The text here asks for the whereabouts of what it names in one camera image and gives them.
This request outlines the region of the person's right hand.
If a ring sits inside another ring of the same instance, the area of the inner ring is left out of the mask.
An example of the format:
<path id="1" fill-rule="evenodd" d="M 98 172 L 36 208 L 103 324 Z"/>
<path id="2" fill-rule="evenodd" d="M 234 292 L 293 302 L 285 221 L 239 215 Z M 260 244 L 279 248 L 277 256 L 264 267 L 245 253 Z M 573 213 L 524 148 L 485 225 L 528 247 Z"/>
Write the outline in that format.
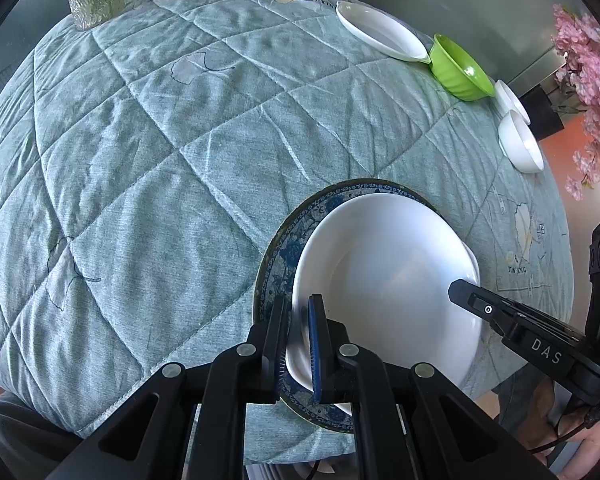
<path id="1" fill-rule="evenodd" d="M 583 479 L 600 462 L 600 419 L 579 405 L 562 386 L 554 384 L 555 401 L 547 429 L 526 440 L 534 456 L 558 479 Z"/>

